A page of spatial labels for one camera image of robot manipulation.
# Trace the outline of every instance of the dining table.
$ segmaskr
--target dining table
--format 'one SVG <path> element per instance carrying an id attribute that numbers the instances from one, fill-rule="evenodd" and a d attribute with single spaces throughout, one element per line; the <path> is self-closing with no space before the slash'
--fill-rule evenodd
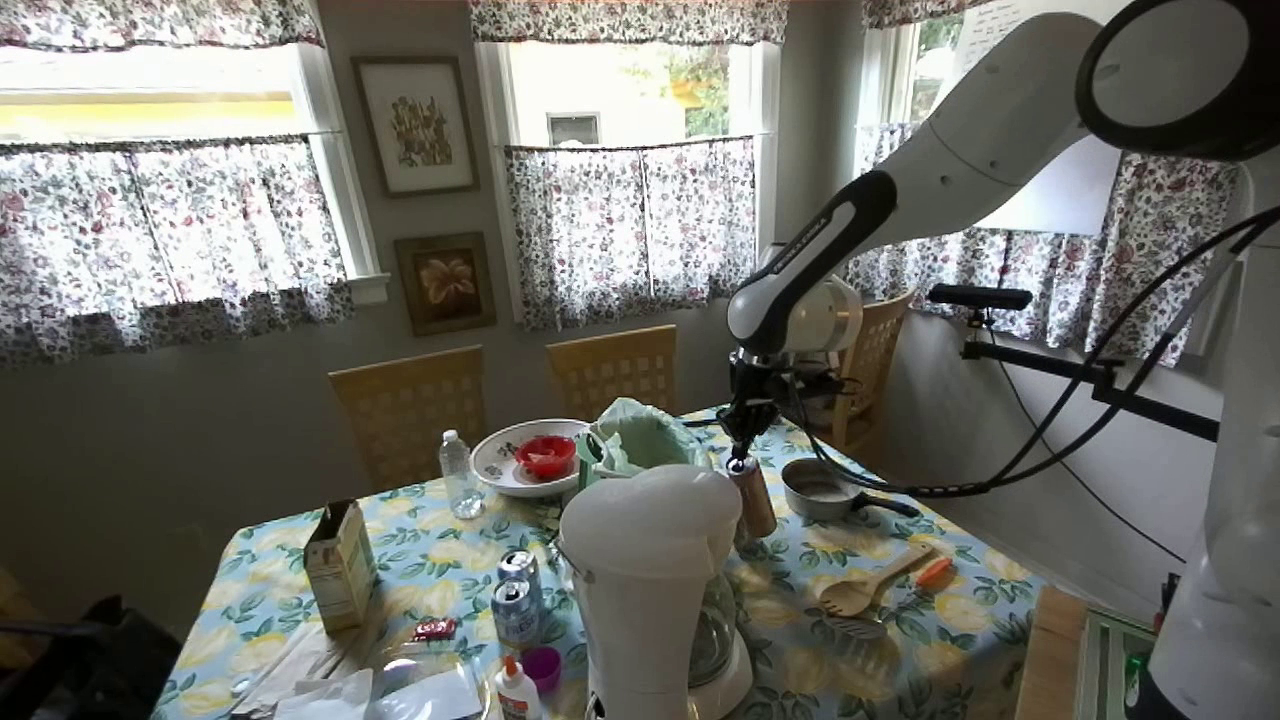
<path id="1" fill-rule="evenodd" d="M 715 410 L 679 417 L 713 470 L 729 462 Z M 1039 576 L 927 503 L 895 495 L 912 514 L 865 503 L 840 522 L 810 525 L 792 514 L 780 470 L 823 455 L 868 490 L 880 477 L 774 419 L 751 442 L 774 530 L 736 543 L 721 576 L 736 596 L 736 623 L 751 658 L 751 687 L 733 715 L 976 715 L 1016 714 Z M 360 495 L 375 569 L 372 647 L 389 660 L 411 628 L 451 621 L 448 651 L 475 683 L 498 669 L 491 615 L 494 566 L 522 548 L 540 566 L 545 645 L 563 658 L 551 715 L 584 715 L 588 638 L 571 573 L 554 552 L 554 517 L 571 495 L 489 495 L 475 522 L 451 517 L 440 480 Z M 157 700 L 158 720 L 232 715 L 253 683 L 297 638 L 318 631 L 304 573 L 304 543 L 318 509 L 241 530 L 214 566 L 213 590 L 183 638 L 172 676 Z M 871 621 L 847 623 L 814 614 L 818 590 L 875 573 L 902 548 L 930 543 L 953 573 L 934 590 L 889 586 Z"/>

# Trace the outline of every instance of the red food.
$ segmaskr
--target red food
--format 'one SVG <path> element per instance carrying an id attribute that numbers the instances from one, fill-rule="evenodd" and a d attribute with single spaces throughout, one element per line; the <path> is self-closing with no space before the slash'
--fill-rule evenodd
<path id="1" fill-rule="evenodd" d="M 569 437 L 531 437 L 516 448 L 520 470 L 531 480 L 560 480 L 571 474 L 577 446 Z"/>

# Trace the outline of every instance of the glass bottle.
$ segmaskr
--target glass bottle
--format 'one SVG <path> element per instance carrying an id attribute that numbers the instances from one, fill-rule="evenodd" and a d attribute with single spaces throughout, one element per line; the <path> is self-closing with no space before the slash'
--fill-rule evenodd
<path id="1" fill-rule="evenodd" d="M 451 517 L 472 522 L 482 514 L 482 493 L 472 480 L 472 448 L 457 437 L 457 428 L 440 437 L 440 477 Z"/>

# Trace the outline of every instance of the trash bag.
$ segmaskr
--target trash bag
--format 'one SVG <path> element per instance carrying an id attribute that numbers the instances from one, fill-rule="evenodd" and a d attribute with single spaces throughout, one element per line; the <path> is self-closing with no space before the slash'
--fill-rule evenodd
<path id="1" fill-rule="evenodd" d="M 146 615 L 97 601 L 73 623 L 0 623 L 47 638 L 42 658 L 0 680 L 0 715 L 137 720 L 153 715 L 178 645 Z"/>

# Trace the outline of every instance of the plate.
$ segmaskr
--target plate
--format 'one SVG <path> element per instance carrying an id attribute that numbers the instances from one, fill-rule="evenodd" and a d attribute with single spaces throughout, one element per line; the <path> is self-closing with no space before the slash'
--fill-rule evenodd
<path id="1" fill-rule="evenodd" d="M 577 490 L 577 463 L 569 477 L 527 480 L 509 448 L 520 448 L 537 437 L 578 437 L 584 428 L 588 419 L 571 419 L 571 417 L 509 424 L 472 448 L 472 477 L 498 495 L 563 495 Z"/>

